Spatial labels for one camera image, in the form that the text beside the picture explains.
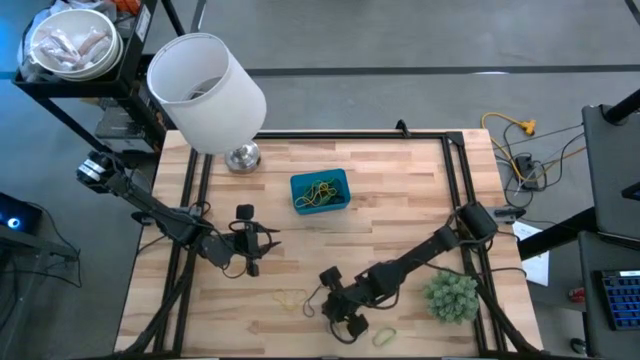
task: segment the green rubber band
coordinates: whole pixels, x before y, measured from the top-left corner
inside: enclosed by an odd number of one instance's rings
[[[382,341],[379,341],[380,337],[382,335],[384,335],[385,333],[390,332],[389,336],[387,338],[385,338]],[[383,347],[385,345],[387,345],[388,343],[391,342],[391,340],[396,338],[396,335],[398,334],[398,331],[392,327],[384,327],[380,330],[378,330],[378,332],[374,335],[373,339],[371,339],[371,342],[373,343],[373,346],[375,347]]]

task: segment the concrete floor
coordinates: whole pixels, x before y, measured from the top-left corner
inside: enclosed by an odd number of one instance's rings
[[[13,71],[22,29],[47,2],[0,3],[0,71]],[[195,0],[175,3],[183,23],[190,24]],[[202,30],[225,40],[248,68],[640,61],[640,27],[623,0],[210,0]],[[173,37],[160,6],[146,51],[154,52]],[[266,129],[390,128],[400,118],[412,128],[476,128],[483,113],[499,111],[536,119],[536,132],[543,134],[579,124],[584,105],[619,101],[638,88],[640,74],[290,77],[257,82],[269,106]],[[82,140],[8,81],[0,81],[0,93],[0,153],[7,154],[0,157],[0,191],[52,212],[60,231],[82,248],[84,277],[83,289],[41,281],[22,342],[29,346],[18,346],[12,358],[109,353],[140,234],[140,226],[129,218],[133,208],[75,181],[75,168],[89,151]],[[89,129],[100,119],[99,110],[77,100],[58,103]],[[505,126],[500,120],[489,125],[496,137]],[[517,145],[514,151],[545,159],[579,132]],[[524,138],[517,130],[511,134],[513,141]],[[554,180],[558,169],[549,176]],[[536,195],[527,216],[560,221],[591,206],[586,196],[590,192],[587,158],[581,153],[565,163],[562,182]],[[563,251],[563,257],[577,259],[575,247]],[[62,269],[59,274],[71,276],[73,271]],[[544,302],[542,297],[534,300]],[[545,348],[570,355],[568,339],[582,333],[580,314],[543,303],[535,303],[535,310]],[[558,327],[561,317],[570,326]]]

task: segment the white lamp shade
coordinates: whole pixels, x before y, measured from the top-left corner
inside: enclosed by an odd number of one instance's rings
[[[195,150],[220,154],[250,141],[267,113],[264,94],[217,37],[166,44],[147,72],[149,90]]]

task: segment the white label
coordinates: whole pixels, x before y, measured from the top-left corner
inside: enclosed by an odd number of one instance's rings
[[[145,5],[142,5],[142,8],[140,8],[140,19],[138,20],[138,25],[136,25],[136,34],[142,42],[144,42],[144,38],[147,36],[150,23],[151,13],[149,13],[149,9],[147,9]]]
[[[640,276],[640,270],[620,271],[620,276]]]

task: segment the white paper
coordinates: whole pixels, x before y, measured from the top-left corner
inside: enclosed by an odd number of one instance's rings
[[[540,229],[533,226],[516,221],[513,223],[513,233],[524,240],[531,235],[539,233]],[[549,252],[534,256],[522,262],[524,271],[527,272],[527,280],[540,284],[542,286],[549,286]]]

